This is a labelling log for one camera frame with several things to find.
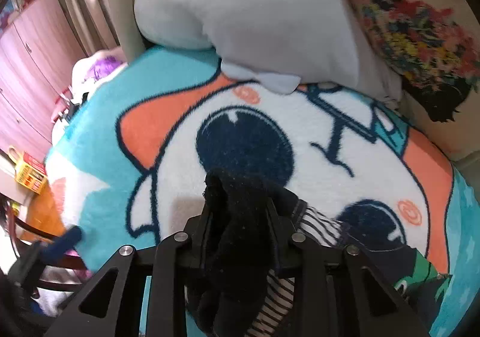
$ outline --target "pink object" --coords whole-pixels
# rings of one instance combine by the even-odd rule
[[[69,89],[65,89],[63,91],[63,95],[69,99],[72,98],[71,92]],[[58,96],[57,99],[55,100],[55,108],[53,109],[52,116],[50,117],[50,121],[55,124],[55,122],[59,119],[59,112],[63,112],[66,110],[69,106],[69,103],[67,100],[65,100],[63,97]]]
[[[52,112],[84,55],[57,0],[35,0],[0,37],[0,148],[42,160]]]
[[[74,249],[65,252],[65,254],[80,258],[80,255]],[[73,271],[75,272],[75,274],[77,275],[77,277],[80,279],[82,283],[85,283],[90,277],[93,276],[93,273],[89,270],[85,270],[85,271],[73,270]]]
[[[58,0],[35,0],[14,24],[35,64],[55,91],[61,93],[71,85],[71,70],[85,53]]]

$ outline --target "white wall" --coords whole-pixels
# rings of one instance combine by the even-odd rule
[[[10,237],[0,227],[0,268],[6,274],[16,261],[14,250],[11,248]]]
[[[13,177],[14,171],[6,166],[10,165],[8,160],[0,156],[0,161],[0,193],[20,204],[28,206],[33,192],[15,181]]]

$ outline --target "cartoon face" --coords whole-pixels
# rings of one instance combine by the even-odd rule
[[[276,181],[355,226],[374,250],[408,243],[426,253],[426,197],[401,158],[397,125],[371,100],[337,87],[280,96],[250,82],[224,83],[191,104],[144,166],[127,211],[131,235],[183,229],[202,211],[207,171],[223,167]]]

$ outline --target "metal screw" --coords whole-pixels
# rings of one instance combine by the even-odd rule
[[[118,251],[122,256],[129,256],[133,253],[134,249],[130,245],[124,245]]]
[[[292,241],[294,242],[303,242],[306,240],[306,237],[302,233],[293,233],[292,234]]]
[[[360,249],[355,245],[348,245],[346,247],[346,252],[351,256],[357,256],[360,254]]]
[[[175,234],[173,238],[177,242],[185,242],[186,240],[188,240],[188,234],[180,231],[179,233]]]

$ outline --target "orange cartoon cheek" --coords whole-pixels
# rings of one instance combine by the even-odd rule
[[[435,265],[439,272],[447,273],[448,250],[445,216],[453,184],[452,165],[445,155],[415,128],[409,129],[409,139],[403,160],[425,192],[430,214],[423,219],[423,221],[428,220],[430,232],[427,259]],[[409,212],[407,216],[412,215],[413,222],[418,221],[411,206],[406,208],[406,211]]]
[[[403,218],[414,226],[421,226],[422,213],[419,208],[410,200],[400,200],[397,204],[398,210]]]
[[[260,95],[258,92],[249,86],[238,86],[232,91],[234,95],[245,101],[247,104],[256,105],[260,102]]]
[[[63,205],[65,204],[65,185],[67,179],[65,177],[59,178],[53,184],[50,185],[50,190],[53,195],[53,201],[57,211],[63,213]]]

